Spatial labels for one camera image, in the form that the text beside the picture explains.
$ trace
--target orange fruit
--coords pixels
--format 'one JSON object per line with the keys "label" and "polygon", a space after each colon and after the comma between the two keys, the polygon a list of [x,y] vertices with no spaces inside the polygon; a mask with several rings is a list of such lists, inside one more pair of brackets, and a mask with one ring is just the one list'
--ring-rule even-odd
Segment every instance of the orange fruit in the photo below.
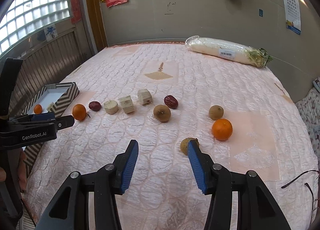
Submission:
{"label": "orange fruit", "polygon": [[83,104],[76,104],[72,109],[72,116],[78,120],[82,121],[87,116],[87,110]]}
{"label": "orange fruit", "polygon": [[42,106],[40,104],[37,104],[34,109],[33,109],[33,112],[35,114],[41,114],[42,113]]}
{"label": "orange fruit", "polygon": [[232,124],[227,119],[218,119],[212,125],[212,134],[219,141],[226,141],[232,134]]}

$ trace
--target silver bolt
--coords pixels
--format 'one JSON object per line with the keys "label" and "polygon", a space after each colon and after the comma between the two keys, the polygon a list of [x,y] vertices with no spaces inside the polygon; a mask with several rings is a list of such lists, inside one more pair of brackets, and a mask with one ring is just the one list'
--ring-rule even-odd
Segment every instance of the silver bolt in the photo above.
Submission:
{"label": "silver bolt", "polygon": [[76,171],[74,171],[74,172],[72,172],[72,173],[70,174],[70,177],[71,177],[71,178],[77,178],[78,176],[79,176],[79,173],[76,172]]}
{"label": "silver bolt", "polygon": [[114,166],[112,163],[109,163],[109,164],[107,164],[104,168],[105,168],[106,170],[113,170],[114,167],[115,167],[115,166]]}
{"label": "silver bolt", "polygon": [[248,174],[250,177],[255,177],[257,175],[257,173],[254,170],[249,170]]}
{"label": "silver bolt", "polygon": [[220,165],[220,164],[218,164],[218,163],[215,163],[215,164],[213,164],[213,169],[215,169],[215,170],[220,170],[220,169],[222,169],[222,166]]}

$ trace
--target wooden trim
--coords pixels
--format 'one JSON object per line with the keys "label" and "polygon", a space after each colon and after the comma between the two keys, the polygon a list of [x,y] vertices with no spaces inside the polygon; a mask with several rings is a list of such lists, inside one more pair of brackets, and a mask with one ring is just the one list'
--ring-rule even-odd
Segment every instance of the wooden trim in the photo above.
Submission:
{"label": "wooden trim", "polygon": [[100,0],[86,0],[93,38],[98,52],[108,47],[100,10]]}

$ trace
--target dried red date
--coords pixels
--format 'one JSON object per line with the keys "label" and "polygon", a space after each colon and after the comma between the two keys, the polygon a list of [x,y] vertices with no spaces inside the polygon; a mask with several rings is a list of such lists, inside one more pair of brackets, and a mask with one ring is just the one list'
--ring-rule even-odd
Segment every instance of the dried red date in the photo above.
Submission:
{"label": "dried red date", "polygon": [[176,109],[178,107],[178,100],[171,95],[168,95],[164,98],[164,103],[167,107],[171,109]]}
{"label": "dried red date", "polygon": [[101,104],[97,101],[93,101],[89,103],[89,108],[97,112],[101,109]]}

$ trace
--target blue rubber fingertip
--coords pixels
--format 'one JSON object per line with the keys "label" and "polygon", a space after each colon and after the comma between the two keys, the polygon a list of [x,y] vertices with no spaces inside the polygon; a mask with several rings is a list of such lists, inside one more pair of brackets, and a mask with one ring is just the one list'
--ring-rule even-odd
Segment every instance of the blue rubber fingertip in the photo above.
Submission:
{"label": "blue rubber fingertip", "polygon": [[196,182],[198,188],[201,189],[202,193],[206,193],[207,185],[205,183],[204,171],[201,167],[200,161],[196,155],[196,151],[194,150],[192,143],[188,143],[188,158],[191,164],[191,168],[193,171],[193,175],[196,178]]}
{"label": "blue rubber fingertip", "polygon": [[130,156],[128,157],[128,160],[124,166],[124,170],[122,173],[122,184],[120,186],[122,193],[124,193],[129,188],[134,167],[136,166],[138,154],[139,154],[139,146],[138,146],[138,142],[135,141],[135,144],[131,150]]}

